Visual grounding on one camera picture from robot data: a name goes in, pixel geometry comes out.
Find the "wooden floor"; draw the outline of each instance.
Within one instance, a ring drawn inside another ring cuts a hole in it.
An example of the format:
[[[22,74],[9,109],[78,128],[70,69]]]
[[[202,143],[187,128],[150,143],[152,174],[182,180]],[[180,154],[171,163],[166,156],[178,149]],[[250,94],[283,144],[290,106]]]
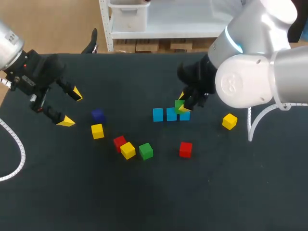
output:
[[[98,0],[0,0],[0,20],[25,40],[25,51],[80,53],[98,29],[99,53],[106,52]],[[0,104],[7,89],[0,84]]]

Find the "black mat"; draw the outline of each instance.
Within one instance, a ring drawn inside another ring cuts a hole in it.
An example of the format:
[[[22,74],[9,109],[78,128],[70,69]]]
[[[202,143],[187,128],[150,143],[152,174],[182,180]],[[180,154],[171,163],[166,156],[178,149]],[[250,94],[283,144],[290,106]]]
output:
[[[54,126],[10,92],[0,117],[26,149],[26,164],[0,182],[3,231],[303,231],[308,230],[308,109],[268,114],[247,141],[246,110],[217,96],[189,122],[152,122],[152,109],[172,107],[183,85],[180,61],[202,54],[62,55],[84,99],[56,86],[48,101],[76,125]],[[91,111],[102,108],[105,138],[93,140]],[[253,109],[259,112],[262,107]],[[227,113],[239,118],[227,131]],[[126,161],[113,146],[124,135],[154,158]],[[178,157],[181,141],[192,158]],[[0,176],[19,163],[19,150],[0,128]]]

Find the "storage bin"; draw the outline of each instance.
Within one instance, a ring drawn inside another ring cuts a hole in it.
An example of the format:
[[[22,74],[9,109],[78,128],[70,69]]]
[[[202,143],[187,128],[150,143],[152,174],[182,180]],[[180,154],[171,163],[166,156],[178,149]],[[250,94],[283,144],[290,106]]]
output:
[[[142,0],[110,0],[114,25],[118,31],[145,31],[150,2]]]

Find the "blue cube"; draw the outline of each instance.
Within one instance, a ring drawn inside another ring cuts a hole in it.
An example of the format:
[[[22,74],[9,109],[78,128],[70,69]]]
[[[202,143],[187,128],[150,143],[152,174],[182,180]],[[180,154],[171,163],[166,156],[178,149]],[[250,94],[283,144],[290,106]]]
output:
[[[92,116],[96,124],[106,124],[106,117],[101,109],[92,111]]]
[[[191,112],[184,112],[180,114],[180,121],[189,121],[191,118]]]
[[[177,121],[177,113],[174,107],[167,108],[167,121]]]
[[[164,121],[164,111],[162,108],[153,108],[153,121],[154,122]]]

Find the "yellow cube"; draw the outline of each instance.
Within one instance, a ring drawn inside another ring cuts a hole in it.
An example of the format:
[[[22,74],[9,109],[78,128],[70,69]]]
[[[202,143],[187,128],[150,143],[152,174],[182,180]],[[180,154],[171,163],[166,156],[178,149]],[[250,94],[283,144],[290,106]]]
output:
[[[92,125],[91,129],[92,129],[93,138],[95,140],[99,138],[104,138],[104,131],[103,131],[102,124]]]
[[[125,159],[128,160],[136,155],[136,150],[134,146],[130,142],[128,142],[121,146],[121,153],[123,154]]]
[[[232,114],[227,114],[224,118],[223,118],[223,121],[222,121],[222,125],[226,128],[226,129],[229,129],[231,130],[232,128],[235,127],[237,123],[237,118],[232,115]]]

